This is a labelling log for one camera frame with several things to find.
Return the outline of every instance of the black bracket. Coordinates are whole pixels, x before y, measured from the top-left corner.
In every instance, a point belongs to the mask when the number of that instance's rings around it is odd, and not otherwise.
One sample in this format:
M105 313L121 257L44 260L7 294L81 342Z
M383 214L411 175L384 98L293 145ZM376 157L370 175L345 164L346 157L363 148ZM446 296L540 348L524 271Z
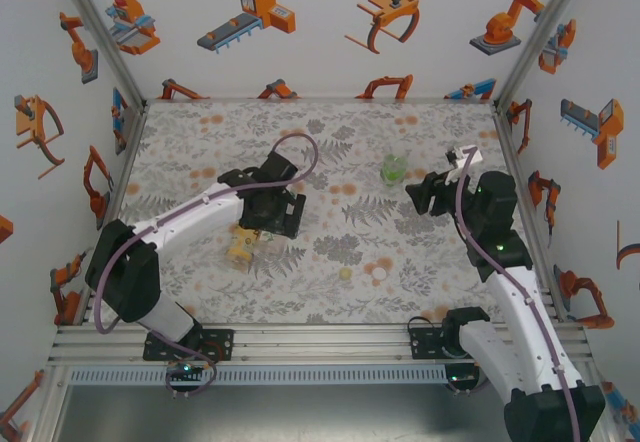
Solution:
M451 359L451 355L444 350L442 329L440 327L415 327L409 329L411 339L411 357L413 360L443 360ZM470 355L456 357L471 359Z
M234 331L231 329L202 329L198 352L214 362L231 360ZM142 359L147 362L175 362L192 356L165 344L151 333L147 334Z

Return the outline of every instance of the orange robotic arm drawing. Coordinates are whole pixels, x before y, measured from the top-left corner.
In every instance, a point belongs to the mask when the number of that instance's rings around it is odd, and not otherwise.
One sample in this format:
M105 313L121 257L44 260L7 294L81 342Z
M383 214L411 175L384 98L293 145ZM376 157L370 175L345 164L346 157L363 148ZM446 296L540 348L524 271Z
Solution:
M544 208L544 219L547 221L547 227L549 228L549 245L551 245L551 235L553 234L553 227L556 225L556 202L558 195L560 195L561 187L553 179L541 178L540 171L536 170L529 176L529 193L534 207L538 207L538 204L542 201L542 191L545 189L547 190L547 202Z
M178 84L173 79L167 79L162 82L162 95L158 99L170 100L173 99L173 94L178 92L190 99L208 99L209 97L202 97L200 94L195 93L193 90L187 89L183 85Z
M364 92L358 96L356 99L373 99L373 93L378 87L383 85L397 85L398 91L396 92L396 99L404 99L411 88L411 84L413 83L413 75L409 74L406 77L382 77L380 79L375 79L369 82L367 88L364 89Z
M35 377L31 383L22 391L22 393L13 401L7 410L0 412L0 436L8 442L20 442L22 439L22 433L26 430L27 424L23 424L20 429L16 429L11 420L15 417L18 411L24 404L27 403L29 397L40 387L40 383L44 378L44 371L40 370L36 372Z
M593 301L596 303L598 314L577 319L576 322L581 323L589 329L610 329L614 326L615 321L609 316L607 307L604 305L602 291L592 279L587 277L577 277L571 270L568 270L567 272L560 272L558 282L562 296L567 300L571 299L571 297L576 295L582 289L588 290L593 296Z
M367 43L360 42L356 38L345 35L345 38L351 42L355 42L361 47L370 50L374 54L380 52L376 49L376 37L379 32L383 32L390 37L393 37L398 42L406 42L413 34L420 21L420 9L418 8L419 0L369 0L369 3L378 7L379 10L371 10L368 7L358 4L358 8L364 10L367 14L371 15L371 30L367 37ZM410 16L408 27L401 35L396 35L393 32L385 29L391 22L399 17Z
M33 142L42 151L47 160L53 164L53 167L50 167L38 176L38 179L41 179L64 162L64 159L55 157L47 146L47 144L64 134L62 123L58 118L58 114L53 110L53 107L37 95L28 99L25 99L21 95L16 95L14 106L18 111L16 114L16 135L29 132L29 138L18 143L16 147L21 149L28 143ZM44 115L46 112L49 113L58 130L56 135L48 139L44 131Z
M471 39L471 45L487 55L493 55L520 44L520 39L513 35L512 29L518 22L523 7L533 12L534 20L537 21L544 4L539 0L513 0L507 12L500 12L487 22L484 35Z
M531 99L525 100L522 104L518 105L516 102L511 102L509 109L507 110L507 120L511 129L514 125L517 125L520 121L520 114L524 112L524 134L522 136L522 142L518 148L518 155L520 155L524 149L529 145L529 123L531 121Z
M267 85L267 87L258 96L259 99L268 99L271 95L276 94L280 99L297 99L298 94L287 87L284 80L278 79Z
M64 12L60 12L60 27L65 30L73 44L71 45L71 53L73 60L80 66L82 83L86 84L98 78L98 51L87 50L80 36L76 32L78 27L84 27L80 17L67 17Z
M82 261L89 250L87 249L83 253L76 255L73 261L64 268L51 269L50 290L58 312L53 320L56 325L73 325L73 320L80 304L80 294L78 292L69 292L65 296L62 294L61 289L80 274Z
M84 184L84 188L89 194L89 205L91 207L91 211L96 214L96 228L100 229L102 227L102 223L104 222L104 216L107 212L107 207L109 206L110 194L107 192L105 195L100 195L100 192L95 190L91 185L91 169L93 169L93 164L98 166L100 172L105 176L109 185L109 191L113 190L113 179L111 178L111 174L109 174L109 170L107 170L107 166L104 164L102 157L96 150L93 145L89 146L89 158L87 159L87 163L84 166L84 175L82 178L82 182Z

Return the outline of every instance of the leaf pattern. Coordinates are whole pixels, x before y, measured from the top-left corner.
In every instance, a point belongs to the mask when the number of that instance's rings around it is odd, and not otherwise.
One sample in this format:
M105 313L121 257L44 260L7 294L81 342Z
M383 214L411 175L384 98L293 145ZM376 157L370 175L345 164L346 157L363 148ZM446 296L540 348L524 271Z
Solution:
M316 239L313 250L343 265L356 265L362 260L362 252L355 250L358 245L358 238L350 234L345 234L340 239L327 235L324 239Z
M396 125L409 116L419 122ZM231 234L221 227L162 267L162 290L205 323L405 323L438 306L469 305L500 321L450 217L418 216L404 187L380 184L376 158L399 142L411 148L410 171L441 172L446 148L478 144L483 171L505 170L499 141L479 136L494 128L491 107L472 104L152 103L120 217L134 224L166 212L218 175L262 164L281 132L304 129L321 162L293 187L307 196L298 237L256 247L243 273L228 265ZM278 151L300 172L313 157L303 140ZM523 236L517 213L514 227ZM384 267L386 279L375 281L372 267ZM105 323L113 317L103 305Z
M356 220L371 227L369 220L382 225L391 216L397 204L398 202L395 200L383 199L382 197L367 195L366 198L363 198L360 196L356 203L343 208L342 213L345 222L350 220L354 227Z

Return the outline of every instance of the orange polka dot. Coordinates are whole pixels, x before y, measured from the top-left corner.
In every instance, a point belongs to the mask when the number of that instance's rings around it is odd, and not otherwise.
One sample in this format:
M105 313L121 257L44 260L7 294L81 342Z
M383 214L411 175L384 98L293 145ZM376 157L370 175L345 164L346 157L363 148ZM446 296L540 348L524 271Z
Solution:
M435 309L435 319L440 322L447 316L447 312L449 312L449 307L446 305L439 305Z
M393 268L393 260L391 257L380 257L376 262L380 267L387 271Z
M140 192L140 184L134 182L127 185L127 195L136 195L138 192Z
M206 167L204 169L202 169L202 176L205 179L212 179L216 176L216 169L214 169L213 167Z
M357 191L358 189L353 184L344 184L342 186L342 193L344 195L354 195Z

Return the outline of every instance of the gray metal surface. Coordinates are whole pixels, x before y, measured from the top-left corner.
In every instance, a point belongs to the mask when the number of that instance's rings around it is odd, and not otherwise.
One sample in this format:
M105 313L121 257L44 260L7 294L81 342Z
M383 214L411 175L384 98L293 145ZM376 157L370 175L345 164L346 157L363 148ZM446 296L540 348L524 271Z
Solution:
M500 112L506 112L509 108L509 104L513 100L520 84L524 81L529 70L534 67L549 37L555 33L558 20L569 1L570 0L549 0L545 6L533 34L529 37L529 41L522 51L522 55L502 87L502 91L498 97Z
M127 66L120 57L120 51L113 42L109 30L102 22L100 13L96 9L92 0L72 0L85 28L91 32L93 38L102 52L103 60L107 61L111 70L120 84L120 91L125 94L125 99L129 105L136 108L136 112L142 112L143 97L133 76L129 73Z
M162 366L80 366L73 367L70 385L164 387L166 367ZM211 370L172 386L202 385L211 380ZM444 365L286 365L233 366L217 368L216 385L390 385L446 384Z
M190 400L163 388L72 387L61 442L506 442L492 388L212 387Z

